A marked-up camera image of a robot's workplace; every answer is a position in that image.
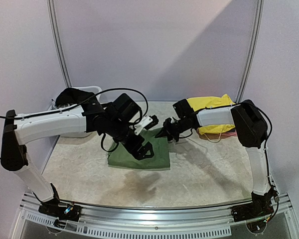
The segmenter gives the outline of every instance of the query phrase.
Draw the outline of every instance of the robotic arm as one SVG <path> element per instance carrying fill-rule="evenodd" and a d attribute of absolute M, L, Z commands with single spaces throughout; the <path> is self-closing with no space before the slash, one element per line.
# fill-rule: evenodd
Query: robotic arm
<path fill-rule="evenodd" d="M 140 112 L 138 123 L 130 120 Z M 26 144 L 43 137 L 64 133 L 93 132 L 108 134 L 114 142 L 121 143 L 137 160 L 153 157 L 150 142 L 144 143 L 139 135 L 143 128 L 158 123 L 156 116 L 142 118 L 141 108 L 127 95 L 115 101 L 100 104 L 97 99 L 75 107 L 36 114 L 6 113 L 2 136 L 1 165 L 13 171 L 34 192 L 41 202 L 39 212 L 59 217 L 60 220 L 77 221 L 81 207 L 72 204 L 60 206 L 55 187 L 48 183 L 31 163 Z"/>
<path fill-rule="evenodd" d="M 180 133 L 188 129 L 215 124 L 234 124 L 237 137 L 246 147 L 249 156 L 252 176 L 252 203 L 232 209 L 236 222 L 248 220 L 273 212 L 271 198 L 279 200 L 278 193 L 271 185 L 268 171 L 267 152 L 265 149 L 267 123 L 251 100 L 243 101 L 234 106 L 201 109 L 194 112 L 187 100 L 173 105 L 179 120 L 168 118 L 163 123 L 163 129 L 156 137 L 167 136 L 170 140 L 179 140 Z"/>

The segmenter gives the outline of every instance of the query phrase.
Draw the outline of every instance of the yellow cloth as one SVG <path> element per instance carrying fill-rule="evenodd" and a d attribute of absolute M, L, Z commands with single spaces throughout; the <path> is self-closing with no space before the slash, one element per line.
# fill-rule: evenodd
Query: yellow cloth
<path fill-rule="evenodd" d="M 205 107 L 210 108 L 210 107 L 235 104 L 227 94 L 224 94 L 222 97 L 209 96 L 209 97 L 188 98 L 187 101 L 189 105 L 194 109 L 194 111 Z M 233 129 L 234 127 L 235 126 L 233 124 L 220 124 L 220 125 L 209 125 L 209 126 L 201 127 L 198 130 L 200 134 L 222 133 Z"/>

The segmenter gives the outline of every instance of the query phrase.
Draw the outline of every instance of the white wall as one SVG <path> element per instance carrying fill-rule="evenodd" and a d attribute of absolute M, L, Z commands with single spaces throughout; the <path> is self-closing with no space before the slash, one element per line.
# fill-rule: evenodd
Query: white wall
<path fill-rule="evenodd" d="M 266 0 L 244 93 L 273 122 L 270 166 L 299 221 L 299 0 Z"/>
<path fill-rule="evenodd" d="M 73 86 L 132 87 L 156 101 L 235 99 L 257 0 L 55 3 Z"/>
<path fill-rule="evenodd" d="M 46 110 L 65 88 L 46 1 L 0 1 L 0 115 Z M 0 139 L 3 121 L 0 120 Z M 28 151 L 41 169 L 54 138 L 30 143 Z M 24 191 L 23 182 L 0 165 L 0 239 L 9 237 Z"/>

